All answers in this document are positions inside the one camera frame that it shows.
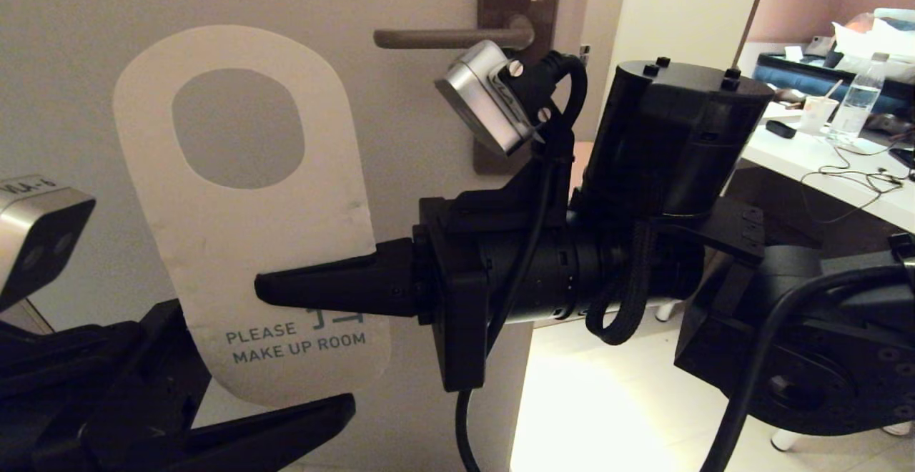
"tiled floor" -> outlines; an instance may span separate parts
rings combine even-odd
[[[643,326],[617,348],[584,321],[533,332],[512,457],[513,472],[696,472],[726,398],[673,367],[680,317]],[[772,448],[774,428],[749,419],[728,472],[911,472],[915,440],[880,430],[803,437]]]

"water bottle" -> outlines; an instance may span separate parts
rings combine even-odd
[[[883,80],[886,77],[886,59],[889,55],[877,52],[870,61],[870,66],[863,74],[857,74],[852,85],[842,100],[833,124],[826,133],[833,142],[852,144],[861,133],[861,127],[867,121],[867,114],[880,97]]]

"door lever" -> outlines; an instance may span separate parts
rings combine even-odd
[[[375,30],[375,45],[383,49],[467,49],[489,39],[504,49],[522,51],[535,33],[527,16],[511,16],[504,29]]]

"table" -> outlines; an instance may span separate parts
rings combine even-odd
[[[859,146],[865,152],[881,149],[876,143],[866,140],[860,142]],[[885,168],[896,176],[904,176],[908,172],[905,165],[885,152],[876,156],[857,156],[843,152],[843,156],[849,160],[852,169],[862,172],[876,172],[878,168]],[[784,139],[765,130],[764,124],[760,124],[753,132],[741,158],[795,181],[805,173],[816,172],[825,164],[842,164],[842,159],[839,159],[836,150],[824,137],[798,132],[793,139]],[[902,182],[902,189],[881,196],[878,201],[866,206],[864,211],[903,230],[915,232],[915,182]],[[811,175],[804,180],[804,184],[853,206],[866,204],[874,198],[874,193],[864,186],[836,177]]]

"door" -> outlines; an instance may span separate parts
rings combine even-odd
[[[575,20],[582,8],[581,0],[560,0],[566,21],[556,30],[565,51],[578,48]],[[288,36],[330,63],[352,105],[376,240],[409,235],[422,196],[453,197],[506,179],[474,173],[470,133],[432,87],[460,51],[391,51],[372,41],[379,28],[472,28],[477,0],[6,0],[2,9],[0,176],[40,172],[98,198],[68,269],[32,297],[57,330],[137,320],[174,297],[124,166],[112,91],[131,59],[181,30],[255,26]],[[271,124],[285,123],[270,108],[270,84],[251,74],[232,75],[232,81],[232,88],[248,88],[262,102],[254,107],[260,126],[252,129],[269,134]],[[218,120],[224,90],[214,88],[200,101],[212,103],[203,111]],[[266,219],[292,215],[266,209]],[[490,358],[486,388],[474,396],[470,433],[484,469],[508,468],[529,342],[530,325],[506,328]],[[392,320],[391,364],[356,397],[350,426],[306,462],[379,471],[460,469],[455,399],[443,393],[428,328]],[[213,387],[197,423],[258,410]]]

